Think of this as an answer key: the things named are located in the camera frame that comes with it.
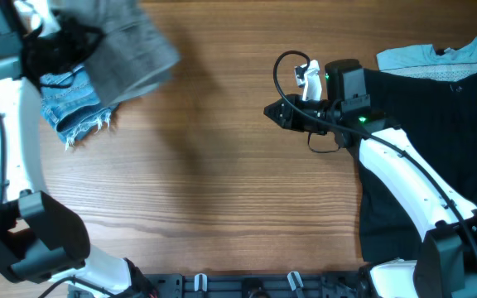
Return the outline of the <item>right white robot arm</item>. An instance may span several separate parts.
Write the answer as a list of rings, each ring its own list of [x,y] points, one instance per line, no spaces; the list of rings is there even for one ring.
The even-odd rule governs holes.
[[[305,101],[289,94],[263,113],[283,129],[333,133],[338,147],[378,179],[416,228],[418,256],[362,267],[359,296],[477,297],[477,207],[431,168],[368,95]]]

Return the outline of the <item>grey shorts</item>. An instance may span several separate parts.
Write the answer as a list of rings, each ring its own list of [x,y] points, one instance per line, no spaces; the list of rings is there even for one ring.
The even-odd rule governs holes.
[[[49,7],[104,33],[84,62],[104,107],[151,93],[170,78],[171,68],[181,59],[138,1],[55,0]]]

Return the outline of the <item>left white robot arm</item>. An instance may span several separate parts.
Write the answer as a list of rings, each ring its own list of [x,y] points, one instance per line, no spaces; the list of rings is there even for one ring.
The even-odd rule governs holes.
[[[0,1],[0,274],[13,283],[70,283],[96,297],[153,297],[131,261],[94,247],[82,219],[48,193],[40,78],[84,62],[104,32],[61,13],[39,19],[28,30],[13,4]]]

